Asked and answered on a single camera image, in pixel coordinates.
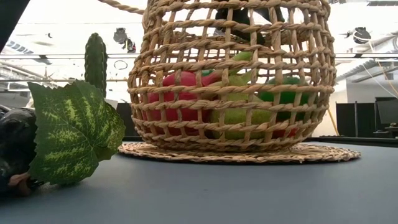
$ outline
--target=gray table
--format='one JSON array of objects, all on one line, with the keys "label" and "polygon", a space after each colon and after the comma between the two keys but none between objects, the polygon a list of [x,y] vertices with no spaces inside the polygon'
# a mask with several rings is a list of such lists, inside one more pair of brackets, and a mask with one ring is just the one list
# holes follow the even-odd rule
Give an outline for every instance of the gray table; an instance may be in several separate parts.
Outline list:
[{"label": "gray table", "polygon": [[65,189],[0,203],[1,224],[395,224],[398,150],[339,164],[221,166],[115,156]]}]

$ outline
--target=artificial cactus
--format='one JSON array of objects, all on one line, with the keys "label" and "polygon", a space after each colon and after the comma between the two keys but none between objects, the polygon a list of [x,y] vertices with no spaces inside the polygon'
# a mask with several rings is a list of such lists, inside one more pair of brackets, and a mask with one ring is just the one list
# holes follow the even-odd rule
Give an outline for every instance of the artificial cactus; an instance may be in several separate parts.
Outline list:
[{"label": "artificial cactus", "polygon": [[106,97],[106,46],[97,33],[88,39],[85,53],[85,81],[99,88]]}]

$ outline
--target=artificial leaf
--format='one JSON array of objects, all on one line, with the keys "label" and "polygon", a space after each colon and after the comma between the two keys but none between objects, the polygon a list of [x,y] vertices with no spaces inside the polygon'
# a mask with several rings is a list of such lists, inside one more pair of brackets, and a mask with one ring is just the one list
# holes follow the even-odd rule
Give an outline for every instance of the artificial leaf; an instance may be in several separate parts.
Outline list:
[{"label": "artificial leaf", "polygon": [[51,184],[72,184],[93,174],[118,151],[124,125],[99,89],[75,81],[63,88],[28,83],[35,102],[36,157],[29,174]]}]

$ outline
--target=wicker basket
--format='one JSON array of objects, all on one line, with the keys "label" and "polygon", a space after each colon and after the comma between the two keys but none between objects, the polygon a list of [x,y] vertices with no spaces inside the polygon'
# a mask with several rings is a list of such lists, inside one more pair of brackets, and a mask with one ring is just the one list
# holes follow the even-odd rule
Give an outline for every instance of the wicker basket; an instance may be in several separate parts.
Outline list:
[{"label": "wicker basket", "polygon": [[[108,4],[130,12],[143,13],[134,8]],[[271,24],[254,25],[254,8],[268,7]],[[275,8],[289,12],[286,22],[277,22]],[[199,21],[190,20],[195,10],[206,8],[207,17]],[[211,12],[219,8],[248,8],[251,25],[238,24],[234,21],[217,21]],[[175,22],[173,18],[182,10],[189,10],[187,21]],[[303,22],[294,21],[293,14],[300,11]],[[168,22],[163,21],[166,12],[171,12]],[[307,138],[328,109],[330,94],[335,84],[335,55],[333,37],[330,35],[327,20],[330,7],[325,0],[250,0],[237,1],[181,1],[148,0],[142,25],[145,30],[141,53],[129,74],[128,92],[131,94],[132,119],[137,132],[145,142],[164,149],[205,150],[205,151],[263,151],[275,150],[297,144]],[[226,27],[225,36],[209,37],[206,35],[214,27]],[[193,35],[187,27],[200,27],[204,35]],[[230,35],[231,29],[242,32],[261,30],[266,43],[256,45]],[[232,62],[232,55],[240,51],[253,52],[251,61]],[[202,86],[201,72],[206,69],[223,70],[222,86]],[[252,80],[246,86],[231,86],[228,83],[228,70],[241,68],[252,70]],[[162,80],[171,73],[176,73],[175,83],[180,83],[181,71],[196,73],[197,85],[162,86]],[[257,77],[274,77],[276,83],[256,83]],[[309,85],[285,85],[284,76],[297,75],[301,81],[310,78]],[[273,93],[273,101],[253,101],[253,95],[259,91]],[[279,103],[283,91],[296,92],[292,103]],[[175,98],[165,101],[164,95],[174,92]],[[193,93],[197,98],[180,99],[178,93]],[[203,100],[204,94],[216,94],[212,100]],[[248,100],[231,101],[227,95],[232,93],[247,94]],[[158,101],[150,102],[150,95],[156,94]],[[308,94],[309,99],[300,105],[300,98]],[[246,110],[244,122],[225,121],[231,108]],[[175,110],[178,119],[168,120],[165,110]],[[161,117],[152,119],[156,110]],[[218,121],[208,114],[218,111]],[[254,110],[267,110],[270,117],[267,122],[252,124]],[[280,112],[290,112],[290,119],[277,120]],[[183,119],[183,114],[197,114],[196,120]],[[297,113],[305,113],[304,119],[296,120]],[[227,133],[241,132],[241,138]],[[282,135],[275,137],[276,132]]]}]

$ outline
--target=woven placemat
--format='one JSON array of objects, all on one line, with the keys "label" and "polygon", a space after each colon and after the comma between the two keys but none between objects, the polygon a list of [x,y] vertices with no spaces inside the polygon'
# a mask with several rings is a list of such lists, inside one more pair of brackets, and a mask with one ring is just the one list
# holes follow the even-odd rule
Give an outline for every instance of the woven placemat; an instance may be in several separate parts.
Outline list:
[{"label": "woven placemat", "polygon": [[164,150],[143,142],[125,143],[119,147],[123,154],[165,161],[227,162],[227,163],[281,163],[281,162],[334,162],[357,159],[360,152],[331,146],[298,144],[288,149],[262,152],[198,152]]}]

